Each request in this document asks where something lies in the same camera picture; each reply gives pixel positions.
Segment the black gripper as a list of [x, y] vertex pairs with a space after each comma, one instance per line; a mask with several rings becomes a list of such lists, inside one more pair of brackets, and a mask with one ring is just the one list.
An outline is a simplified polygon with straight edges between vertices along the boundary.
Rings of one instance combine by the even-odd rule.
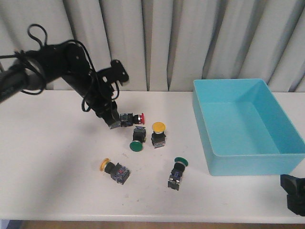
[[84, 112], [93, 110], [104, 119], [110, 129], [121, 126], [117, 103], [113, 98], [112, 84], [101, 79], [92, 64], [85, 47], [80, 44], [63, 46], [63, 80], [81, 97]]
[[280, 185], [287, 193], [287, 208], [297, 215], [304, 216], [305, 179], [282, 174], [280, 175]]

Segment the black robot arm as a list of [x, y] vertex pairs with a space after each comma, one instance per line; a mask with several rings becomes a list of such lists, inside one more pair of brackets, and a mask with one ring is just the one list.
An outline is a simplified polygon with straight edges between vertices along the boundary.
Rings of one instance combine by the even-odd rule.
[[119, 60], [96, 71], [88, 51], [78, 41], [45, 45], [38, 51], [17, 52], [14, 57], [16, 62], [0, 74], [2, 102], [18, 92], [40, 94], [48, 83], [62, 78], [83, 98], [83, 111], [93, 110], [111, 129], [121, 125], [112, 84], [127, 82], [129, 76]]

